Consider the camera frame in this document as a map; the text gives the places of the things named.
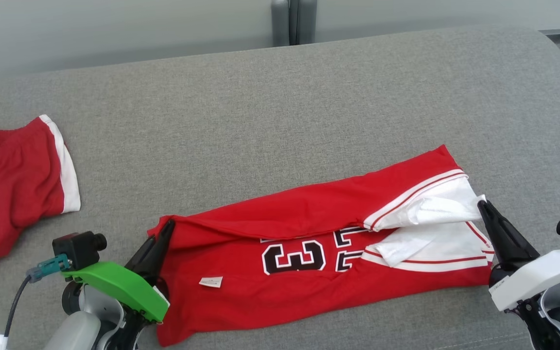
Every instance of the red fabric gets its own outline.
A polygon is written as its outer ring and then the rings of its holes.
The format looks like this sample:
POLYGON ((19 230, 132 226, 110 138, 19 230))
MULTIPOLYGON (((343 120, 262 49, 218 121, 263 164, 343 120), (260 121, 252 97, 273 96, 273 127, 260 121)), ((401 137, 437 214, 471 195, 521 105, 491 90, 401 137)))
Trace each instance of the red fabric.
POLYGON ((16 130, 0 130, 0 257, 23 228, 64 210, 60 161, 54 137, 40 118, 16 130))
POLYGON ((488 266, 413 272, 354 257, 346 261, 347 270, 337 271, 341 253, 360 255, 393 230, 347 235, 344 239, 351 244, 340 247, 334 231, 364 228, 369 215, 404 191, 456 169, 459 166, 441 146, 366 175, 290 189, 189 217, 162 217, 149 235, 157 234, 169 218, 176 227, 161 273, 171 307, 157 328, 159 342, 168 346, 195 332, 272 326, 413 293, 487 284, 488 266), (287 255, 296 252, 302 252, 305 263, 313 262, 313 254, 304 252, 302 245, 311 241, 324 252, 320 270, 266 273, 265 253, 278 244, 284 253, 278 264, 288 264, 287 255), (200 285, 205 277, 223 277, 220 288, 200 285))

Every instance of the red shorts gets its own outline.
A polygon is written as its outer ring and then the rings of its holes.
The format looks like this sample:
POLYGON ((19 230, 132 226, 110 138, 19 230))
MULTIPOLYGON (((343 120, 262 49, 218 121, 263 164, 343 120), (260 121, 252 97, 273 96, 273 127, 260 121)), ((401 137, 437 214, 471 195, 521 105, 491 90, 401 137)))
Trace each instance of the red shorts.
POLYGON ((64 139, 46 115, 0 130, 0 257, 38 219, 80 208, 77 177, 64 139))

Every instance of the cable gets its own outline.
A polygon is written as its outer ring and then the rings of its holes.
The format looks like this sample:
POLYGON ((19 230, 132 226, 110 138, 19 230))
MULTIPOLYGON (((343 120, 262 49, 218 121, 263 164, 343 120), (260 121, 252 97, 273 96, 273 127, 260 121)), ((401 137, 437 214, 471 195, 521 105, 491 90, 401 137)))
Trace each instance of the cable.
POLYGON ((23 283, 20 284, 20 287, 18 288, 18 292, 16 292, 16 296, 14 297, 14 301, 12 302, 12 307, 10 308, 10 313, 8 314, 8 321, 6 323, 6 330, 4 331, 4 337, 6 337, 6 338, 8 338, 8 336, 10 335, 10 327, 12 326, 12 319, 14 317, 14 310, 16 310, 16 304, 18 304, 18 299, 20 299, 20 293, 23 293, 23 290, 25 289, 25 286, 27 285, 27 283, 31 279, 32 279, 31 276, 25 277, 25 279, 23 280, 23 283))

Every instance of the red stripe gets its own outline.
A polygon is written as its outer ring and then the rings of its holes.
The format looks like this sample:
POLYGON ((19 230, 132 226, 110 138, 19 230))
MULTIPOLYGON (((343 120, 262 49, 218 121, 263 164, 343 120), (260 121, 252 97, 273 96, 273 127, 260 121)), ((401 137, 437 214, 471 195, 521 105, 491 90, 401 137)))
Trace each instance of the red stripe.
MULTIPOLYGON (((369 252, 368 250, 365 250, 364 252, 369 253, 371 255, 375 255, 376 257, 383 259, 383 257, 378 253, 369 252)), ((406 262, 406 263, 451 263, 451 262, 477 261, 477 260, 480 260, 480 259, 485 259, 485 257, 461 258, 461 259, 452 259, 452 260, 449 260, 449 261, 403 261, 403 262, 406 262)))
POLYGON ((433 184, 435 184, 436 182, 442 181, 444 179, 448 179, 449 177, 453 177, 453 176, 457 176, 457 175, 461 175, 464 174, 464 172, 460 172, 457 174, 453 174, 453 175, 448 175, 447 177, 443 177, 441 179, 438 180, 434 180, 432 182, 429 182, 428 184, 426 184, 425 186, 422 186, 421 188, 417 189, 416 191, 414 191, 413 193, 411 193, 411 195, 409 195, 406 199, 404 199, 401 203, 399 203, 397 206, 395 206, 394 208, 390 209, 389 211, 387 211, 386 213, 383 213, 382 216, 378 217, 377 220, 375 222, 373 222, 373 224, 371 225, 371 230, 375 229, 375 226, 377 225, 377 222, 380 221, 382 219, 382 217, 385 217, 386 215, 389 215, 389 213, 395 209, 397 209, 398 207, 402 206, 405 202, 407 202, 408 199, 410 199, 413 195, 415 195, 416 193, 418 193, 419 191, 422 191, 422 189, 426 188, 427 186, 431 186, 433 184))
POLYGON ((475 233, 475 235, 483 242, 483 244, 489 246, 489 244, 487 244, 487 241, 485 241, 483 236, 480 235, 478 232, 476 232, 476 230, 473 228, 473 226, 469 222, 466 222, 466 224, 468 225, 469 228, 471 228, 471 230, 475 233))

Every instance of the jersey number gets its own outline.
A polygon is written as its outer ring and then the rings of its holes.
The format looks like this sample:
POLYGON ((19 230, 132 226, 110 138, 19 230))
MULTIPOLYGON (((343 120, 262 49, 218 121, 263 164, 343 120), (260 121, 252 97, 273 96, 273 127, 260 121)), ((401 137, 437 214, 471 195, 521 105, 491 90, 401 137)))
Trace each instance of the jersey number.
POLYGON ((286 255, 286 263, 280 263, 285 257, 282 244, 272 244, 262 253, 262 265, 265 273, 300 271, 300 270, 323 270, 325 267, 325 255, 323 246, 317 241, 302 242, 303 252, 289 253, 286 255))

